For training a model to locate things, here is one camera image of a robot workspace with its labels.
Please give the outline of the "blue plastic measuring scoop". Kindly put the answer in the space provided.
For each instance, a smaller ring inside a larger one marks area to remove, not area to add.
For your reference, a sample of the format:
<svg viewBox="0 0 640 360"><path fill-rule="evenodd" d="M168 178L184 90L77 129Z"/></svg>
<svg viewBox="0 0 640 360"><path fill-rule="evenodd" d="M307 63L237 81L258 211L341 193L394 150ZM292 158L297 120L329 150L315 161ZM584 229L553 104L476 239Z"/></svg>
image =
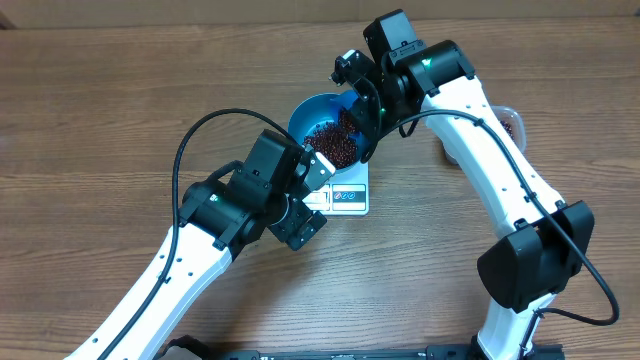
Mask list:
<svg viewBox="0 0 640 360"><path fill-rule="evenodd" d="M348 90L338 95L334 101L338 105L338 111L342 111L350 110L358 99L359 96L354 90Z"/></svg>

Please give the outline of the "teal metal bowl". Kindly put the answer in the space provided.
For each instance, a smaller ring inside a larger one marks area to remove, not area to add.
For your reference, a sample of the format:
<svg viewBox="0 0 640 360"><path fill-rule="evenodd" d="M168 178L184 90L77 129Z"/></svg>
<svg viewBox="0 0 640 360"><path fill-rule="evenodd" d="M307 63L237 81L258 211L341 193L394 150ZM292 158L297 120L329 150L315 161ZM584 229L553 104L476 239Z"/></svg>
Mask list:
<svg viewBox="0 0 640 360"><path fill-rule="evenodd" d="M288 132L303 147L306 146L303 144L304 137L310 135L317 124L324 125L326 122L338 120L338 105L334 101L338 95L340 94L324 93L312 96L294 110L289 120ZM358 145L358 159L354 164L360 162L366 146Z"/></svg>

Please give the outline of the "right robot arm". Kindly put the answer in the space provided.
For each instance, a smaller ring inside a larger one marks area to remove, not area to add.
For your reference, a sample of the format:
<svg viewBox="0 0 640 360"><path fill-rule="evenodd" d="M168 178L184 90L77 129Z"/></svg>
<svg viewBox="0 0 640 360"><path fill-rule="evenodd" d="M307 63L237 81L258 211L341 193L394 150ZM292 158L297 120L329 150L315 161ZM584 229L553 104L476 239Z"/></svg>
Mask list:
<svg viewBox="0 0 640 360"><path fill-rule="evenodd" d="M470 60L453 41L428 45L401 10L364 30L367 54L339 56L332 78L357 98L356 126L371 143L424 122L479 194L496 243L477 262L491 301L467 345L433 345L431 359L560 359L533 341L569 280L588 267L594 215L567 204L528 163L492 110Z"/></svg>

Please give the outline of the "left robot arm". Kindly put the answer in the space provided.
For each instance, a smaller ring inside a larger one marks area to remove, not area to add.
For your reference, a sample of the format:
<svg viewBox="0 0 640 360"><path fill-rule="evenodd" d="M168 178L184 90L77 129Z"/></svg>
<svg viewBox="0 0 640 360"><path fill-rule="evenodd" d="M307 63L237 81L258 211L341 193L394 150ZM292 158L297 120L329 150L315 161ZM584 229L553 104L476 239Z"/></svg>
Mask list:
<svg viewBox="0 0 640 360"><path fill-rule="evenodd" d="M291 250L326 223L304 203L335 173L311 146L263 131L232 161L175 199L174 223L157 254L73 359L152 359L201 293L265 231Z"/></svg>

